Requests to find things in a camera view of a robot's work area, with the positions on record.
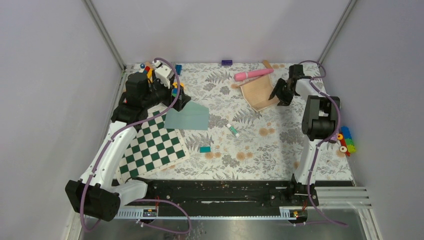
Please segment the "green white glue stick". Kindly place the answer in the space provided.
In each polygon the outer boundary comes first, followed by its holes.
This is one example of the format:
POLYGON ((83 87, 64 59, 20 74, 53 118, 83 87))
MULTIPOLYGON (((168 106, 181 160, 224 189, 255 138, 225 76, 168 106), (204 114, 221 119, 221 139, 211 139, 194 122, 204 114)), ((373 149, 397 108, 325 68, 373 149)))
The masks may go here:
POLYGON ((236 137, 236 138, 239 138, 240 137, 240 134, 239 134, 239 132, 236 130, 236 128, 233 126, 233 125, 231 125, 230 123, 228 123, 227 125, 226 125, 226 127, 231 131, 231 133, 236 137))

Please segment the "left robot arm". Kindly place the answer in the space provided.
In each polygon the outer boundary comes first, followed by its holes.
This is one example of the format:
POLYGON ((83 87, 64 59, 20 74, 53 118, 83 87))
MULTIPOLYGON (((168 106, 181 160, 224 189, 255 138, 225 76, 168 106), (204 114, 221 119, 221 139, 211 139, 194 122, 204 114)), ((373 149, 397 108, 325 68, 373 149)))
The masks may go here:
POLYGON ((190 99, 184 94, 177 73, 161 76, 155 70, 151 78, 142 72, 128 76, 125 92, 112 113, 107 135, 95 158, 79 180, 69 180, 65 186, 83 228, 86 228, 85 216, 109 222, 122 206, 136 200, 144 206, 154 202, 155 192, 144 180, 130 178, 114 186, 115 172, 143 123, 170 109, 182 110, 190 99))

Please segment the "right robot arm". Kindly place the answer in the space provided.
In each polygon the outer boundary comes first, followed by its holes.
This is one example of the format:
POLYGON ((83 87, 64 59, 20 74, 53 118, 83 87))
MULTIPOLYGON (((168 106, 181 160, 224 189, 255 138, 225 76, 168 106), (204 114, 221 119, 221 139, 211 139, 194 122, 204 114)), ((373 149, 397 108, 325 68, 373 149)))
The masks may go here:
POLYGON ((300 163, 281 193, 282 200, 292 206, 318 204, 315 182, 321 147, 325 147, 340 128, 340 98, 320 90, 313 81, 314 77, 304 73, 302 64, 293 64, 288 69, 288 79, 280 78, 269 96, 284 107, 289 106, 295 96, 306 101, 301 121, 304 145, 300 163))

